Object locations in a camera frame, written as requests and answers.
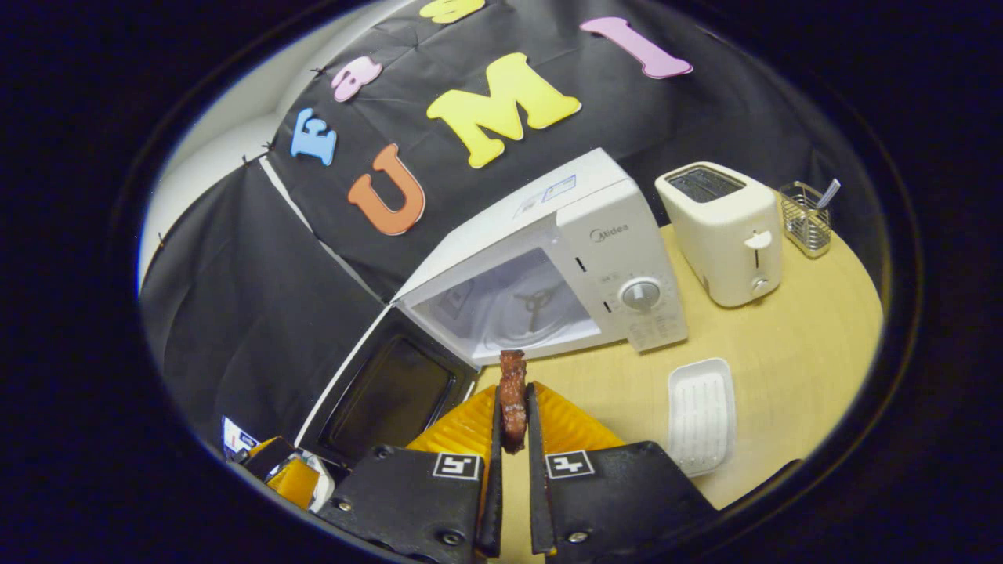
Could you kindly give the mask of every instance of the microwave control panel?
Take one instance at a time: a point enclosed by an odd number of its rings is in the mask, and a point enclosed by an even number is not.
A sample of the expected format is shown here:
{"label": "microwave control panel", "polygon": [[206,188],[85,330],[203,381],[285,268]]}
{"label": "microwave control panel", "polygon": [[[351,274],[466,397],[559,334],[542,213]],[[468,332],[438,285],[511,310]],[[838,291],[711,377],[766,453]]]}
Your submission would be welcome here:
{"label": "microwave control panel", "polygon": [[687,337],[665,242],[633,181],[561,210],[557,224],[581,267],[580,295],[593,296],[621,338],[641,351]]}

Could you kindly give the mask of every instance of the white wall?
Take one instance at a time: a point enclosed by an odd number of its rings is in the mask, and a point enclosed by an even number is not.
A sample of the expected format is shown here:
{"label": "white wall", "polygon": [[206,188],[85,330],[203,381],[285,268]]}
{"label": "white wall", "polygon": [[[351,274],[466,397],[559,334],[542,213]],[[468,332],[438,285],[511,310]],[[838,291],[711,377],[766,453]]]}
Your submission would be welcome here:
{"label": "white wall", "polygon": [[282,117],[313,73],[373,24],[411,0],[380,0],[318,27],[245,75],[195,122],[164,164],[152,189],[136,265],[136,288],[179,216],[206,190],[265,152]]}

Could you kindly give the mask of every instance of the table top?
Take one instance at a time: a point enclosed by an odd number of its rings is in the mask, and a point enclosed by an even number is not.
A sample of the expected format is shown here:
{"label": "table top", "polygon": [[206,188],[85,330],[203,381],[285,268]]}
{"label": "table top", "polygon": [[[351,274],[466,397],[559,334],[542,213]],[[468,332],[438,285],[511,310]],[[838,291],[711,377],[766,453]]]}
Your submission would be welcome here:
{"label": "table top", "polygon": [[[626,443],[654,441],[668,451],[669,374],[711,357],[731,367],[735,448],[713,473],[693,479],[720,509],[786,463],[811,453],[849,408],[869,372],[883,311],[864,266],[835,234],[829,251],[805,257],[783,238],[776,290],[738,308],[715,304],[662,228],[683,302],[689,338],[637,353],[626,341],[527,363],[539,380],[599,419]],[[476,390],[495,384],[484,368]],[[530,550],[527,450],[503,457],[504,516],[498,562],[544,562]]]}

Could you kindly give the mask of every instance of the black cloth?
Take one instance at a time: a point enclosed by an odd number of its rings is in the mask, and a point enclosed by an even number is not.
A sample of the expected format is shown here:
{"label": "black cloth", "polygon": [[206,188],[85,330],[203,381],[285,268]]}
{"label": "black cloth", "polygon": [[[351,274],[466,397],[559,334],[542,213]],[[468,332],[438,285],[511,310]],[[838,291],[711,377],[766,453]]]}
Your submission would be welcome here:
{"label": "black cloth", "polygon": [[[384,299],[393,296],[450,230],[556,167],[601,147],[647,196],[660,225],[668,217],[654,180],[695,161],[732,168],[779,188],[799,180],[820,190],[843,185],[831,210],[835,230],[881,279],[881,210],[863,164],[838,127],[790,83],[682,14],[653,2],[488,0],[484,8],[441,25],[412,3],[373,26],[337,54],[285,117],[272,159],[318,237],[343,256]],[[685,75],[652,79],[609,39],[582,31],[592,18],[619,16],[672,55],[689,61]],[[505,153],[479,170],[428,105],[449,89],[488,94],[484,68],[525,53],[529,65],[582,109],[545,129],[524,121],[524,138],[500,138]],[[330,81],[359,56],[382,73],[349,101],[334,100]],[[310,107],[338,135],[330,166],[290,154],[300,110]],[[525,111],[520,109],[525,120]],[[376,231],[347,201],[364,174],[391,209],[402,196],[371,163],[386,145],[423,187],[424,215],[407,233]]]}
{"label": "black cloth", "polygon": [[382,309],[321,247],[257,161],[178,220],[139,301],[171,395],[216,450],[223,415],[259,441],[295,440]]}

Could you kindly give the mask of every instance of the toaster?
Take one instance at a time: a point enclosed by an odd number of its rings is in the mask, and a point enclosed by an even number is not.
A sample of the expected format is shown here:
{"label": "toaster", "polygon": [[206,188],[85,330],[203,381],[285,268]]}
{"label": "toaster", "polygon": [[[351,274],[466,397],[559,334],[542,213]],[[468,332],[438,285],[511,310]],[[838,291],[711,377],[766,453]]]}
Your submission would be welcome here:
{"label": "toaster", "polygon": [[711,299],[733,307],[776,289],[783,237],[773,190],[712,163],[662,175],[655,188]]}

